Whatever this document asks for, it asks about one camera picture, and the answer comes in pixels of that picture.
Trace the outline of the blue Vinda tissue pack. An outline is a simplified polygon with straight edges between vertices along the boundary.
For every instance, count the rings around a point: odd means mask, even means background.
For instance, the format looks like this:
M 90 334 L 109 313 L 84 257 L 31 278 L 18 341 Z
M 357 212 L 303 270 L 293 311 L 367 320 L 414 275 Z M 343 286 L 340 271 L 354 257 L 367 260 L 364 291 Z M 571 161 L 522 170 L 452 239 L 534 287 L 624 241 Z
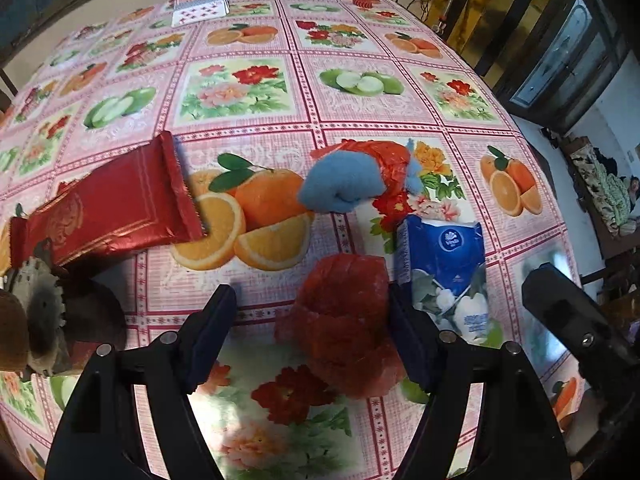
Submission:
M 409 214 L 396 230 L 394 279 L 408 289 L 410 304 L 438 328 L 469 344 L 486 344 L 490 315 L 479 223 Z

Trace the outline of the red plastic bag bundle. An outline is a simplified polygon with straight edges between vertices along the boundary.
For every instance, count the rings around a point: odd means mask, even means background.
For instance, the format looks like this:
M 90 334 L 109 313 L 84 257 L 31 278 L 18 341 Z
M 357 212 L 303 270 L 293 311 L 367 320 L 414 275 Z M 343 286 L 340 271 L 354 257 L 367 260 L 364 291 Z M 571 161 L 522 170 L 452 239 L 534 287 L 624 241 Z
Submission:
M 278 317 L 277 341 L 299 348 L 311 371 L 345 396 L 385 396 L 406 377 L 386 323 L 389 284 L 382 257 L 322 258 Z

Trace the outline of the tape dispenser with roll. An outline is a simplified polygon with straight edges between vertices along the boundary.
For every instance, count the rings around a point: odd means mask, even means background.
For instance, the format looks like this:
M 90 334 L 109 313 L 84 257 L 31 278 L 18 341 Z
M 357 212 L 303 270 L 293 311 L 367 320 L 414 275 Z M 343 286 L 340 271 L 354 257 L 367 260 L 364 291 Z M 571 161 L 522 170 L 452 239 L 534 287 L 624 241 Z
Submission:
M 125 313 L 105 285 L 53 263 L 46 238 L 2 276 L 1 369 L 27 382 L 82 370 L 100 344 L 126 347 Z

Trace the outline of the patterned blanket on furniture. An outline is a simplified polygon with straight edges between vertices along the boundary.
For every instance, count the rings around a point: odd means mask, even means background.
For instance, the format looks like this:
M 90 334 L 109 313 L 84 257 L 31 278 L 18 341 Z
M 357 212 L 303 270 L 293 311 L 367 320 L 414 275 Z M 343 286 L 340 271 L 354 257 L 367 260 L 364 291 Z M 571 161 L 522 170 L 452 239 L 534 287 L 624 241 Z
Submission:
M 589 214 L 604 260 L 639 248 L 639 182 L 620 177 L 617 162 L 604 156 L 586 136 L 559 136 L 546 127 L 542 135 L 558 148 L 572 177 L 578 204 Z

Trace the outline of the red foil package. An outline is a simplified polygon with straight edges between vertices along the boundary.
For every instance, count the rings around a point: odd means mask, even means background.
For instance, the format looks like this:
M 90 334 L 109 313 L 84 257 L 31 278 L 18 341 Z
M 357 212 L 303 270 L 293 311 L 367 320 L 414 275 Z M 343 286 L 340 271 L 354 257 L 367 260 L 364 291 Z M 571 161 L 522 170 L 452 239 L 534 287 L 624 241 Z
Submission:
M 50 240 L 52 263 L 91 278 L 142 250 L 201 240 L 203 223 L 183 180 L 174 136 L 165 130 L 58 195 L 27 218 L 10 220 L 17 269 Z

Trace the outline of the dark door with glass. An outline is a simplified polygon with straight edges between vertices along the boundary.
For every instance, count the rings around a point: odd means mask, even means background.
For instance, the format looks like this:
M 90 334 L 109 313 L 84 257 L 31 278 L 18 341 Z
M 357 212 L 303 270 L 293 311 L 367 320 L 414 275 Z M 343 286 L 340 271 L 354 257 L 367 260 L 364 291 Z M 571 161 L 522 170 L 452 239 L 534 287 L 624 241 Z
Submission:
M 510 114 L 567 133 L 628 52 L 624 33 L 603 0 L 551 0 L 495 94 Z

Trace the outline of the floral fruit tablecloth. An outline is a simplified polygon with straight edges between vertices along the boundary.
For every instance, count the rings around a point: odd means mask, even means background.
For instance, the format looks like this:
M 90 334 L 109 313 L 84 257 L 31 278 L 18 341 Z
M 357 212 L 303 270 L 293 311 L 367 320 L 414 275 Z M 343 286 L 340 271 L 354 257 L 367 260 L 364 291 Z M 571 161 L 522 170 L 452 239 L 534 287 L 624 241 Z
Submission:
M 210 381 L 192 396 L 209 448 L 230 479 L 388 479 L 423 412 L 407 385 L 386 396 L 321 404 L 293 350 L 272 336 L 321 258 L 390 258 L 390 224 L 408 212 L 478 222 L 487 280 L 455 300 L 455 321 L 486 314 L 490 344 L 519 342 L 559 420 L 578 409 L 576 361 L 522 306 L 541 263 L 575 276 L 549 180 L 508 113 L 431 30 L 390 0 L 231 0 L 226 18 L 172 26 L 146 6 L 72 32 L 15 98 L 1 127 L 1 215 L 30 214 L 58 189 L 171 132 L 199 190 L 222 153 L 274 171 L 258 190 L 288 193 L 315 150 L 344 140 L 396 142 L 421 167 L 417 196 L 364 203 L 349 214 L 266 211 L 278 234 L 306 242 L 303 258 L 270 272 L 231 258 L 206 271 L 167 246 L 114 266 L 127 342 L 144 346 L 201 309 L 214 289 L 239 289 L 238 322 Z

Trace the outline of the playing cards pile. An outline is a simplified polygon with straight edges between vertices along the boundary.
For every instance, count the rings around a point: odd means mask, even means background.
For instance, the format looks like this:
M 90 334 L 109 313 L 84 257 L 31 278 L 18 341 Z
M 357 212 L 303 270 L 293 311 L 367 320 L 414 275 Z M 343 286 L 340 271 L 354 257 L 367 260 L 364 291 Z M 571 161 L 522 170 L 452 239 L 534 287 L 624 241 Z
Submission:
M 224 18 L 229 10 L 229 0 L 172 0 L 171 26 Z

